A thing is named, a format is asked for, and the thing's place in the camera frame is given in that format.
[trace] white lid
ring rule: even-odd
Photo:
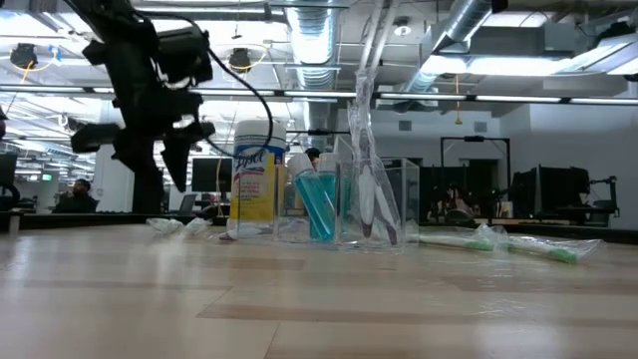
[[[288,171],[294,178],[306,170],[313,170],[306,154],[297,154],[288,160]]]
[[[317,172],[336,172],[339,155],[337,154],[321,154],[319,155],[319,167]]]
[[[268,123],[268,120],[243,120],[235,126],[235,136],[268,136],[269,127],[270,123]],[[286,128],[278,122],[273,121],[272,137],[285,140]]]

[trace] lysol wipes container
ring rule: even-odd
[[[285,174],[278,175],[277,166],[284,164],[286,129],[273,123],[272,138],[262,151],[268,126],[265,120],[246,120],[235,128],[234,154],[238,159],[233,160],[227,224],[227,234],[234,239],[271,234],[275,203],[283,200]]]

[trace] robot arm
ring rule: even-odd
[[[201,95],[187,87],[212,80],[208,58],[208,34],[190,27],[157,33],[151,20],[136,11],[129,0],[65,0],[94,30],[102,42],[92,41],[83,51],[92,65],[105,65],[115,90],[114,106],[122,112],[126,127],[88,125],[72,137],[77,153],[95,152],[113,144],[114,160],[121,161],[147,188],[158,192],[161,172],[153,158],[155,141],[163,140],[161,153],[177,188],[185,190],[190,146],[214,134],[212,124],[199,122],[185,129],[172,125],[183,116],[198,119]],[[160,79],[157,68],[167,78]],[[181,89],[168,83],[188,79]]]

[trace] plastic bag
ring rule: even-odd
[[[411,240],[426,245],[441,245],[480,251],[505,250],[507,233],[501,226],[482,224],[474,231],[452,230],[448,232],[413,234]]]
[[[183,228],[183,232],[188,235],[197,235],[207,230],[211,224],[206,219],[195,218]]]
[[[601,239],[560,241],[526,235],[513,235],[509,237],[507,248],[510,251],[528,252],[565,263],[576,264],[600,251],[604,247],[604,243]]]
[[[386,169],[377,156],[370,123],[370,99],[374,74],[357,74],[357,100],[348,108],[348,122],[352,134],[353,163],[348,202],[359,229],[349,232],[346,239],[358,248],[403,250],[405,244],[397,203]]]
[[[183,228],[183,223],[176,219],[149,218],[147,224],[163,235],[175,233]]]

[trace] wooden table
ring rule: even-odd
[[[0,357],[638,357],[638,247],[574,266],[207,237],[144,225],[0,237]]]

